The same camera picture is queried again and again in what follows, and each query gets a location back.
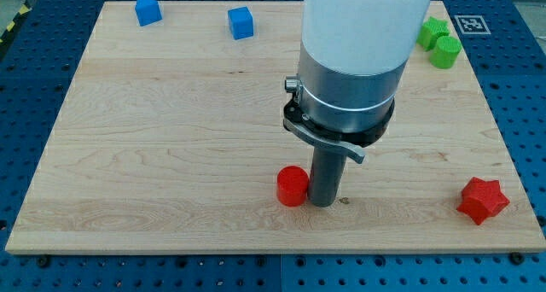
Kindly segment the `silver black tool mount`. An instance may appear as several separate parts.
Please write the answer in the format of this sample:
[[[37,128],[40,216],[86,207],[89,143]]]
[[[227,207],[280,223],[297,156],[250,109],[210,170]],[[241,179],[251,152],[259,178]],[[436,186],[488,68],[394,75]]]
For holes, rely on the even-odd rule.
[[[283,126],[314,148],[314,161],[352,159],[385,133],[405,65],[373,75],[349,74],[322,65],[300,48],[298,72],[285,79],[291,99]]]

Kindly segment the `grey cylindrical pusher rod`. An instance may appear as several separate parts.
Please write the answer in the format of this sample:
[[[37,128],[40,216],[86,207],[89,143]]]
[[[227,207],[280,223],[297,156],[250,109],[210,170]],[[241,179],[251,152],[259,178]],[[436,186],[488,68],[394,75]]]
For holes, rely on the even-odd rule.
[[[334,203],[345,169],[346,156],[314,148],[307,196],[317,207]]]

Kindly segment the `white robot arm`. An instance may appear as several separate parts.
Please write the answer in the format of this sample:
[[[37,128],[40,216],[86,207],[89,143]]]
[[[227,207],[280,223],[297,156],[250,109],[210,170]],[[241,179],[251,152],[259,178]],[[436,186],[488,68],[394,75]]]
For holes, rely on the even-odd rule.
[[[283,125],[313,146],[307,197],[330,206],[346,160],[385,133],[431,0],[304,0],[298,71]]]

